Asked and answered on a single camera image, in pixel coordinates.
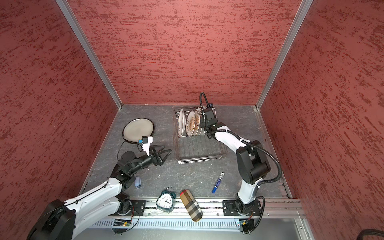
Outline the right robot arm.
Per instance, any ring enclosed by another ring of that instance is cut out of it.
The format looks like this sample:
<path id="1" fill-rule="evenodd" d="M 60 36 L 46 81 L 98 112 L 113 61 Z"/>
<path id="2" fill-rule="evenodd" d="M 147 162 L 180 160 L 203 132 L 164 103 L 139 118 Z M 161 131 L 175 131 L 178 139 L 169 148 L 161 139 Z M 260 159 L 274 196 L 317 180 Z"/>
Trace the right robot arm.
<path id="1" fill-rule="evenodd" d="M 223 143 L 236 154 L 241 188 L 236 194 L 235 210 L 247 215 L 256 206 L 256 193 L 261 185 L 277 182 L 283 175 L 279 161 L 259 141 L 249 141 L 219 122 L 213 104 L 205 93 L 199 97 L 203 129 L 209 139 Z"/>

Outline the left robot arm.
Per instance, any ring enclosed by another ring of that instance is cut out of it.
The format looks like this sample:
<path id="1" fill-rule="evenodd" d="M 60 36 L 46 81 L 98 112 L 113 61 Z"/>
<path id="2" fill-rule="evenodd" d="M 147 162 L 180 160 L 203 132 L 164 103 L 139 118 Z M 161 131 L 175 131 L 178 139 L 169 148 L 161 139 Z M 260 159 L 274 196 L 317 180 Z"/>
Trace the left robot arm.
<path id="1" fill-rule="evenodd" d="M 99 186 L 64 202 L 49 203 L 30 230 L 29 240 L 72 240 L 97 221 L 114 213 L 131 211 L 124 192 L 135 182 L 135 173 L 150 165 L 161 166 L 172 150 L 154 145 L 140 157 L 132 151 L 122 154 L 111 176 Z"/>

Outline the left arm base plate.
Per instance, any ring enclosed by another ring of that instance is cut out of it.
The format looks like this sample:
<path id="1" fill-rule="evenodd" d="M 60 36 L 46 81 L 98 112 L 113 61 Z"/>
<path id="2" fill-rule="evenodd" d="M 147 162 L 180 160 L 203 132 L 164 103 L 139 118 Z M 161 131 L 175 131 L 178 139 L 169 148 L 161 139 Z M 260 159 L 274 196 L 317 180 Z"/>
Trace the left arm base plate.
<path id="1" fill-rule="evenodd" d="M 146 207 L 147 201 L 145 200 L 123 200 L 116 215 L 119 216 L 132 216 L 138 214 L 142 216 Z"/>

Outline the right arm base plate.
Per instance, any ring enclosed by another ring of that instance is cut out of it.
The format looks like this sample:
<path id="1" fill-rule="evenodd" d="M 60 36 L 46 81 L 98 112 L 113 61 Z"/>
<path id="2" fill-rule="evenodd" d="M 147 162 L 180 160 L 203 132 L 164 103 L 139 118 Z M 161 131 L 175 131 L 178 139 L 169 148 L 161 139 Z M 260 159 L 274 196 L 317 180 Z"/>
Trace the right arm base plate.
<path id="1" fill-rule="evenodd" d="M 224 200 L 223 212 L 224 216 L 260 216 L 262 205 L 257 200 L 249 204 L 244 204 L 241 200 Z"/>

